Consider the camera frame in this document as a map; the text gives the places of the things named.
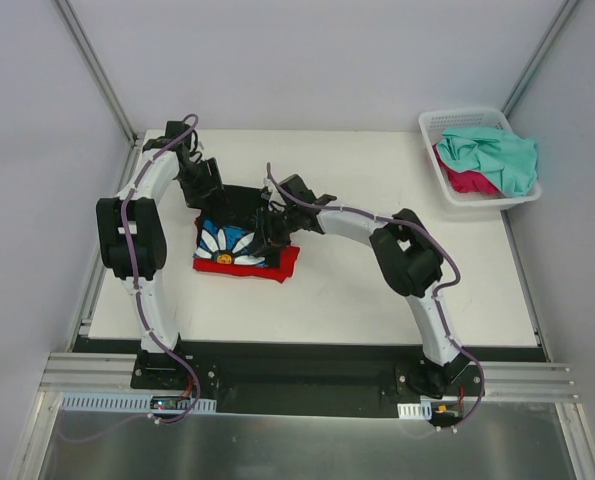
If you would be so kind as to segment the red t-shirt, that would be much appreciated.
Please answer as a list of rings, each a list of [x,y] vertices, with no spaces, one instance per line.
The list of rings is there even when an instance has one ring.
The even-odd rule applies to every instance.
[[[293,276],[299,254],[300,249],[298,247],[290,246],[283,249],[279,255],[277,267],[221,264],[208,259],[194,258],[193,269],[207,274],[259,278],[283,283]]]

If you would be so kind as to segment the black daisy t-shirt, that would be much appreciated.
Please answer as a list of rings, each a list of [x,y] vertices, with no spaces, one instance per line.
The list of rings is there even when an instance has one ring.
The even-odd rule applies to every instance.
[[[251,249],[256,214],[266,210],[265,189],[226,185],[208,197],[196,219],[194,259],[225,266],[278,268],[278,253],[256,254]]]

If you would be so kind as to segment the white plastic basket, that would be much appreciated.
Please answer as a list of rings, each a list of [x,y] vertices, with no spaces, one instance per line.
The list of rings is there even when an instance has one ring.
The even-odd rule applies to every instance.
[[[418,124],[449,210],[501,211],[541,197],[537,142],[515,134],[501,111],[436,110]]]

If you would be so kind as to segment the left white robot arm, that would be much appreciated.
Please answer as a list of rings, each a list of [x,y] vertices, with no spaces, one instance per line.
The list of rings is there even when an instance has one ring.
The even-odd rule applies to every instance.
[[[202,209],[225,198],[213,158],[203,157],[198,116],[170,121],[165,133],[143,147],[143,162],[115,196],[96,204],[100,254],[126,289],[141,331],[139,370],[165,388],[181,387],[193,370],[180,346],[179,328],[167,312],[163,268],[167,243],[158,204],[169,185],[179,184],[186,204]]]

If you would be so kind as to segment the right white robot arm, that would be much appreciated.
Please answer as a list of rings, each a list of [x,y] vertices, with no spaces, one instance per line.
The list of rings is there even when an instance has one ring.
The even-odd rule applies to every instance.
[[[281,183],[267,178],[262,205],[254,213],[251,253],[278,253],[300,230],[369,247],[388,287],[407,301],[421,335],[423,357],[406,375],[408,387],[434,399],[450,394],[461,385],[470,359],[451,331],[442,290],[458,282],[461,274],[452,265],[454,281],[441,281],[448,254],[412,210],[383,217],[336,205],[335,200],[331,195],[316,197],[296,174]]]

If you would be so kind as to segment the magenta t-shirt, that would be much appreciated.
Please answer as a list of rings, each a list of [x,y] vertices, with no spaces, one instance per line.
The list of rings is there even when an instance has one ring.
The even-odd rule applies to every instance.
[[[474,171],[455,172],[446,171],[451,187],[458,193],[481,193],[495,195],[498,189],[481,173]]]

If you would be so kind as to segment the teal t-shirt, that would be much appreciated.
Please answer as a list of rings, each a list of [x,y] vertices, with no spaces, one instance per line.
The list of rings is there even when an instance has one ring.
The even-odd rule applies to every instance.
[[[448,128],[433,153],[445,172],[481,173],[507,198],[527,196],[537,180],[536,142],[503,129]]]

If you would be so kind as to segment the left aluminium frame post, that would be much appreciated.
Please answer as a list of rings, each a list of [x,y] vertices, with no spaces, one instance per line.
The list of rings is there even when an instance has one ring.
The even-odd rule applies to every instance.
[[[120,99],[102,66],[72,2],[68,0],[53,0],[52,4],[64,23],[71,40],[79,52],[84,65],[89,71],[98,92],[118,128],[126,140],[131,144],[134,144],[138,138],[138,134],[129,120],[125,109],[121,105]]]

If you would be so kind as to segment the aluminium frame post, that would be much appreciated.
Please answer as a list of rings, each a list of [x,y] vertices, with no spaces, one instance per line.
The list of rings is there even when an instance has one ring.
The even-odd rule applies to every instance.
[[[507,118],[513,114],[528,93],[556,43],[583,4],[583,0],[565,0],[561,2],[503,104],[501,111]]]
[[[64,23],[71,40],[79,52],[84,65],[89,71],[98,92],[118,128],[126,140],[131,144],[134,144],[138,138],[138,134],[129,120],[125,109],[121,105],[120,99],[102,66],[72,2],[68,0],[53,0],[52,4]]]

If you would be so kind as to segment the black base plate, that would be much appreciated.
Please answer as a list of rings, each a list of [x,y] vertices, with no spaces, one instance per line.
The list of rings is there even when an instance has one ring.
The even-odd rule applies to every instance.
[[[418,346],[182,341],[173,355],[139,350],[130,386],[190,388],[218,412],[394,418],[424,397],[461,404],[482,392],[464,356],[434,367]]]

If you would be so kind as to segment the right aluminium frame post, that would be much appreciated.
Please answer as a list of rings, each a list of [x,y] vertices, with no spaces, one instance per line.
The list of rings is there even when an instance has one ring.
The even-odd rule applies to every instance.
[[[503,104],[501,111],[507,118],[513,114],[528,93],[556,43],[583,4],[583,0],[565,0],[561,2]]]

